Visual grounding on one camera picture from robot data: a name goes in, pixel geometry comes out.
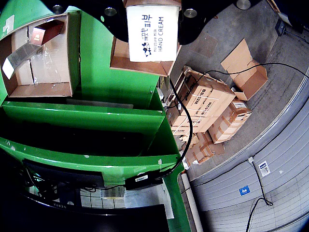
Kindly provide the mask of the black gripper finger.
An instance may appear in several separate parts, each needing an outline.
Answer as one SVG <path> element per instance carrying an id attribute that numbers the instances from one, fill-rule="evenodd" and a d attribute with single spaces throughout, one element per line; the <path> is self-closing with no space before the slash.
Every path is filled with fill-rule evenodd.
<path id="1" fill-rule="evenodd" d="M 239 0 L 182 0 L 180 3 L 178 42 L 187 45 L 196 40 L 205 25 L 226 7 L 233 4 L 240 10 L 248 10 L 259 1 L 245 0 L 243 7 L 240 6 Z"/>
<path id="2" fill-rule="evenodd" d="M 68 7 L 77 7 L 101 23 L 117 39 L 128 42 L 127 15 L 122 0 L 43 0 L 53 13 L 62 14 Z"/>

